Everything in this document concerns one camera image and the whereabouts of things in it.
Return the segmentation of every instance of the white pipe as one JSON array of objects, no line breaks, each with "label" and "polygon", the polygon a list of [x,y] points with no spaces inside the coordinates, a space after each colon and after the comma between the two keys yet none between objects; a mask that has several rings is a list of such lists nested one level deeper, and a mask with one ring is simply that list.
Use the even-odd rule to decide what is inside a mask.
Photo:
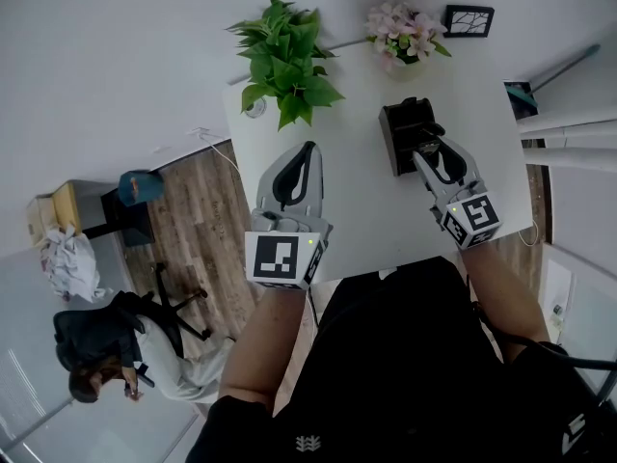
[{"label": "white pipe", "polygon": [[521,134],[521,139],[550,139],[554,137],[584,137],[587,135],[617,135],[617,121],[585,123],[570,127],[547,128]]},{"label": "white pipe", "polygon": [[521,134],[534,130],[581,125],[583,123],[608,122],[617,120],[617,104],[568,111],[547,112],[517,122]]},{"label": "white pipe", "polygon": [[527,165],[567,166],[617,173],[617,150],[529,148],[523,153]]}]

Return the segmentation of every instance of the cardboard box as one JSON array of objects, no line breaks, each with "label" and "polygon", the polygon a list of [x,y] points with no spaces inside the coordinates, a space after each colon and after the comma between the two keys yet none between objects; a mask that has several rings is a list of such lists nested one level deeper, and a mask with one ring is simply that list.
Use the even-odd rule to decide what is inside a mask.
[{"label": "cardboard box", "polygon": [[72,181],[68,181],[51,196],[56,211],[58,225],[63,232],[69,225],[75,228],[75,234],[81,233],[81,221],[77,210],[77,198]]},{"label": "cardboard box", "polygon": [[35,247],[43,243],[47,230],[58,226],[56,210],[51,197],[35,197],[26,208],[26,217],[28,233]]}]

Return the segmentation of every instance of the black container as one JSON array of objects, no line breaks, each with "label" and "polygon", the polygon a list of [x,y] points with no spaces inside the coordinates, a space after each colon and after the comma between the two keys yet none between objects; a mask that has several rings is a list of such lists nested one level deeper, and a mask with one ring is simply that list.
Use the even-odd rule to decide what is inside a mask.
[{"label": "black container", "polygon": [[[420,145],[434,141],[435,135],[445,133],[443,127],[435,123],[433,108],[426,98],[408,97],[400,104],[384,106],[379,114],[379,124],[395,177],[415,172],[414,151]],[[425,152],[425,155],[433,165],[439,164],[437,152]]]}]

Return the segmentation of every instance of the white cable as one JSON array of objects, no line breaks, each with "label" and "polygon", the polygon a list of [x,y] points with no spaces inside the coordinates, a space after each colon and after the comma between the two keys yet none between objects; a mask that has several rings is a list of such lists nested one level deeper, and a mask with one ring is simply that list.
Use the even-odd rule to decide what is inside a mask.
[{"label": "white cable", "polygon": [[[219,139],[225,139],[224,137],[221,137],[220,135],[215,135],[215,134],[205,134],[204,132],[201,132],[201,127],[198,128],[194,128],[193,130],[191,130],[191,132],[189,132],[190,134],[192,134],[193,132],[197,132],[198,137],[204,141],[205,143],[207,143],[211,148],[213,148],[215,151],[217,151],[221,156],[223,156],[230,164],[233,168],[235,168],[235,171],[238,172],[238,175],[240,175],[240,170],[238,170],[237,165],[231,161],[228,157],[226,157],[222,152],[220,152],[219,150],[216,149],[216,146],[214,146],[210,141],[208,141],[207,139],[205,139],[203,136],[204,135],[209,135],[212,137],[218,137]],[[311,340],[310,340],[310,344],[312,345],[312,343],[315,341],[315,316],[317,315],[312,301],[309,300],[309,291],[307,290],[307,293],[305,294],[305,299],[307,300],[308,306],[310,307],[310,322],[312,323],[312,333],[310,335]]]},{"label": "white cable", "polygon": [[527,247],[533,247],[536,243],[538,243],[538,237],[540,236],[540,229],[538,229],[538,224],[536,223],[536,220],[531,221],[533,221],[533,226],[536,228],[536,237],[533,239],[533,243],[525,242],[523,236],[521,235],[521,232],[519,231],[519,238],[521,239],[521,242]]},{"label": "white cable", "polygon": [[208,141],[205,137],[203,137],[204,135],[210,135],[212,137],[218,137],[219,139],[224,139],[224,137],[221,137],[220,135],[215,135],[215,134],[205,134],[203,132],[201,132],[201,127],[198,128],[194,128],[193,130],[191,130],[190,133],[192,132],[196,132],[198,131],[197,136],[204,141],[205,143],[207,143],[211,148],[213,148],[215,151],[217,151],[221,156],[223,156],[230,164],[233,168],[235,168],[235,171],[238,172],[238,175],[240,175],[240,170],[238,170],[238,165],[236,165],[233,161],[231,161],[228,157],[226,157],[222,152],[220,152],[216,146],[214,146],[210,141]]}]

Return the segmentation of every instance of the black and white marker cube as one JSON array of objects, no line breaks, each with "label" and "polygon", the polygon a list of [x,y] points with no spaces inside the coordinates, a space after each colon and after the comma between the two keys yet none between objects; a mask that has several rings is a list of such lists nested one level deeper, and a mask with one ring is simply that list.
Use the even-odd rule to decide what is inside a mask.
[{"label": "black and white marker cube", "polygon": [[461,249],[490,240],[501,226],[491,198],[491,193],[485,192],[445,207],[442,227]]},{"label": "black and white marker cube", "polygon": [[320,233],[247,231],[247,280],[270,288],[307,289],[323,256]]}]

